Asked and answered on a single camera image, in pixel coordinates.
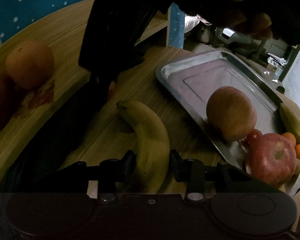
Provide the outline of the short curved yellow banana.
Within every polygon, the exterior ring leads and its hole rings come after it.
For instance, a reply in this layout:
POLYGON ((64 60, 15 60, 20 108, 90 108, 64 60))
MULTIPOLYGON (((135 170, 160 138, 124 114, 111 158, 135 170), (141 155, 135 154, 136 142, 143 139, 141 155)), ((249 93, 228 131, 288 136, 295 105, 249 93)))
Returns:
POLYGON ((152 109, 139 101, 119 101, 116 107, 136 133, 136 170, 145 192, 158 193, 166 178, 170 155, 165 125, 152 109))

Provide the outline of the yellowish red apple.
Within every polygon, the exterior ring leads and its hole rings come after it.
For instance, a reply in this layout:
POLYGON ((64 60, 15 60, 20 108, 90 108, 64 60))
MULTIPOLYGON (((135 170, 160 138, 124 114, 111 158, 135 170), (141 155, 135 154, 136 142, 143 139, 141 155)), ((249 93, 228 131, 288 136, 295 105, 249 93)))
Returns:
POLYGON ((206 116, 227 141, 245 138, 255 128, 257 113, 250 99, 239 89, 223 86, 207 101, 206 116))

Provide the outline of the red pink apple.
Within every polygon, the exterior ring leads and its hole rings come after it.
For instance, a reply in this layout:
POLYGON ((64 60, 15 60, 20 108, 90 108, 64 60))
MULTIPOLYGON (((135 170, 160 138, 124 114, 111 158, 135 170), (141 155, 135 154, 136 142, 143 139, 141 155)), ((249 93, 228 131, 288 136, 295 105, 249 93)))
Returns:
POLYGON ((245 164, 248 174, 278 189, 294 175, 296 152, 287 138, 267 133, 250 146, 245 164))

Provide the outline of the brown kiwi front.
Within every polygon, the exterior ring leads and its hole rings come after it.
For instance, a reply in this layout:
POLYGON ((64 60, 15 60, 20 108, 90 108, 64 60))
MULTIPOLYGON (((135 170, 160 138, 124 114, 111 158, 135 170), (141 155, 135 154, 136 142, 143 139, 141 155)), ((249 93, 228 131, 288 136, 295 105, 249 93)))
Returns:
POLYGON ((294 175, 297 176, 300 174, 300 159, 296 158, 296 168, 294 171, 294 175))

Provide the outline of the long yellow banana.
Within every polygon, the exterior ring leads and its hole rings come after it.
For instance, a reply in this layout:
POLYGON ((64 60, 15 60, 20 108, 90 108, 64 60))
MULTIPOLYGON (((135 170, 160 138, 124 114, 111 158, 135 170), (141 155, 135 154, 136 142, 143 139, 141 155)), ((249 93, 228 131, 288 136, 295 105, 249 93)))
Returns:
POLYGON ((300 118, 283 102, 280 104, 279 112, 286 130, 292 133, 296 142, 300 144, 300 118))

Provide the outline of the wooden desk shelf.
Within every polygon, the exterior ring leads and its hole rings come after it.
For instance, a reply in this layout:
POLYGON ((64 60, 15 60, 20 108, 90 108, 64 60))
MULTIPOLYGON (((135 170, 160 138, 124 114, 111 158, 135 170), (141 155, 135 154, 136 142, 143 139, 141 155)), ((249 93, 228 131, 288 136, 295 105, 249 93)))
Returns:
POLYGON ((132 65, 135 44, 155 16, 134 3, 108 25, 100 12, 63 9, 0 49, 0 184, 21 155, 57 165, 82 144, 96 112, 132 65))

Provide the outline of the right shelf apple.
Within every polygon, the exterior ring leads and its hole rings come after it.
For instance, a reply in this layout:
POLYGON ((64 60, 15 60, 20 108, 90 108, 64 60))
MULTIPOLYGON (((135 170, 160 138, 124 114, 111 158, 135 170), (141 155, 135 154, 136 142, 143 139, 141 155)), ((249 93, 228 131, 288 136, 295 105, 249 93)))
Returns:
POLYGON ((55 71, 50 47, 41 41, 18 44, 6 59, 6 73, 19 86, 34 89, 46 83, 55 71))

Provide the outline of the cluttered wooden desk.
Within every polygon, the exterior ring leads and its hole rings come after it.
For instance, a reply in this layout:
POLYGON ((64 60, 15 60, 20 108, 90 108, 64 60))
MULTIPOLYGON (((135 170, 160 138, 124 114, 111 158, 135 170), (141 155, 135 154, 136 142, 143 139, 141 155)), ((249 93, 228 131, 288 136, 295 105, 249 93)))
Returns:
POLYGON ((270 58, 270 62, 275 64, 270 70, 280 82, 286 77, 300 51, 300 44, 291 46, 282 40, 253 40, 252 45, 256 46, 257 49, 256 53, 253 54, 253 61, 267 67, 270 58))

